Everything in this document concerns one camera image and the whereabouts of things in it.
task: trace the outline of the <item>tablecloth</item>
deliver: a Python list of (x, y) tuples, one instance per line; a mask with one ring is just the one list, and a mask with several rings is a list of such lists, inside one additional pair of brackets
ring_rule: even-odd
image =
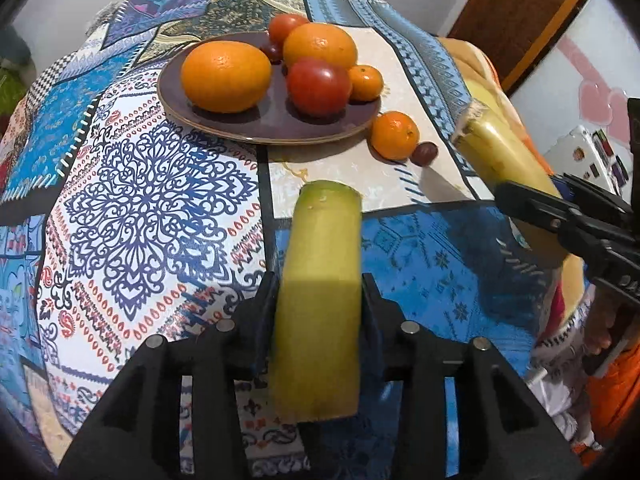
[[(420, 140), (439, 146), (430, 168), (385, 162), (363, 137), (267, 148), (165, 114), (156, 83), (176, 52), (265, 30), (280, 12), (351, 35), (359, 62), (384, 76), (382, 111), (407, 113)], [(50, 468), (147, 336), (198, 334), (252, 297), (265, 270), (280, 269), (298, 191), (318, 178), (362, 193), (363, 270), (386, 298), (440, 336), (488, 336), (524, 373), (553, 276), (532, 262), (450, 143), (471, 97), (461, 70), (479, 65), (476, 73), (491, 78), (490, 63), (465, 48), (466, 58), (454, 59), (453, 47), (383, 0), (126, 0), (38, 78), (0, 143), (0, 399), (25, 439), (47, 450)], [(388, 478), (401, 384), (363, 374), (360, 413), (321, 424), (320, 444), (306, 450), (296, 427), (270, 409), (267, 391), (267, 376), (236, 383), (254, 476), (311, 464), (317, 478)], [(449, 383), (447, 399), (453, 473)], [(186, 472), (190, 420), (187, 378)]]

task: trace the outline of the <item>wooden door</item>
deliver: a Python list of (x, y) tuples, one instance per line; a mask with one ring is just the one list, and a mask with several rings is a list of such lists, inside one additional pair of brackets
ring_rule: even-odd
[(469, 41), (513, 91), (584, 0), (469, 0), (450, 38)]

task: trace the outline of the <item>mandarin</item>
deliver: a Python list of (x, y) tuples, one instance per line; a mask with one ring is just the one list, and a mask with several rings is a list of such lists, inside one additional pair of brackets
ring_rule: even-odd
[(373, 148), (388, 160), (405, 160), (420, 141), (414, 120), (402, 112), (387, 112), (376, 117), (371, 126)]
[(378, 69), (369, 65), (355, 65), (349, 69), (349, 78), (353, 85), (351, 99), (354, 101), (373, 101), (380, 97), (385, 82)]
[(264, 97), (271, 63), (258, 48), (240, 41), (209, 41), (194, 48), (180, 72), (189, 100), (209, 112), (243, 112)]
[(351, 36), (340, 27), (306, 23), (287, 36), (282, 57), (287, 67), (303, 57), (315, 57), (348, 70), (358, 62), (358, 49)]

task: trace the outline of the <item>mandala pattern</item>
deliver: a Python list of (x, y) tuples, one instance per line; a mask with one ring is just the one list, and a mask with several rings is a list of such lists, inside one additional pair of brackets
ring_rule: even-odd
[(132, 142), (107, 147), (98, 181), (65, 202), (72, 253), (69, 276), (94, 277), (129, 320), (170, 272), (182, 280), (228, 281), (226, 229), (256, 190), (219, 139), (165, 121)]

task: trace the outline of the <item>brown plate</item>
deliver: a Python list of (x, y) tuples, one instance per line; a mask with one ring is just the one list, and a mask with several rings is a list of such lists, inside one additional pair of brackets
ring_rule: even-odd
[(180, 69), (187, 55), (208, 41), (243, 41), (260, 47), (266, 32), (225, 34), (194, 44), (177, 54), (158, 79), (158, 97), (168, 115), (220, 137), (255, 144), (318, 144), (353, 136), (377, 116), (380, 99), (370, 103), (347, 104), (338, 115), (315, 119), (301, 115), (287, 97), (282, 63), (273, 65), (267, 95), (256, 106), (239, 114), (215, 114), (191, 104), (182, 90)]

